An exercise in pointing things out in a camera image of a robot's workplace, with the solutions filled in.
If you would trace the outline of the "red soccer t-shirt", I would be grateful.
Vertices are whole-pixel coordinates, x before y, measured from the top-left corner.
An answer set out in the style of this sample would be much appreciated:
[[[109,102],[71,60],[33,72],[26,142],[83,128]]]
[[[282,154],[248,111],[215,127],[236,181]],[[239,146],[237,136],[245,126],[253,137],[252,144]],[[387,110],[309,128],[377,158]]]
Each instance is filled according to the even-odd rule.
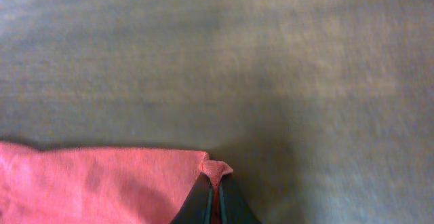
[[[2,223],[169,223],[195,181],[231,167],[204,151],[1,143]]]

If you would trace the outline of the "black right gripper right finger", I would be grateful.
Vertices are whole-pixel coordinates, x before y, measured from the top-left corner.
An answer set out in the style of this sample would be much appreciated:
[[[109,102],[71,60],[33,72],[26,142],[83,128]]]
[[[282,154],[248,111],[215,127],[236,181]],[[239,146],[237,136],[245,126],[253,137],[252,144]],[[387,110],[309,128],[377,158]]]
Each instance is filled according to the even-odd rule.
[[[231,174],[222,177],[218,196],[222,224],[261,224]]]

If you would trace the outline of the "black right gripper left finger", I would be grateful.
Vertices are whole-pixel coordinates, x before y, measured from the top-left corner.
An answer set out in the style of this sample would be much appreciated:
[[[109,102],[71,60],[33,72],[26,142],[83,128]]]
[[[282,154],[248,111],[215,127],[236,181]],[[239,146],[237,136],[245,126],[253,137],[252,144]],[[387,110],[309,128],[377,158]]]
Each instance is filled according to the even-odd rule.
[[[170,224],[210,224],[213,188],[208,176],[201,173]]]

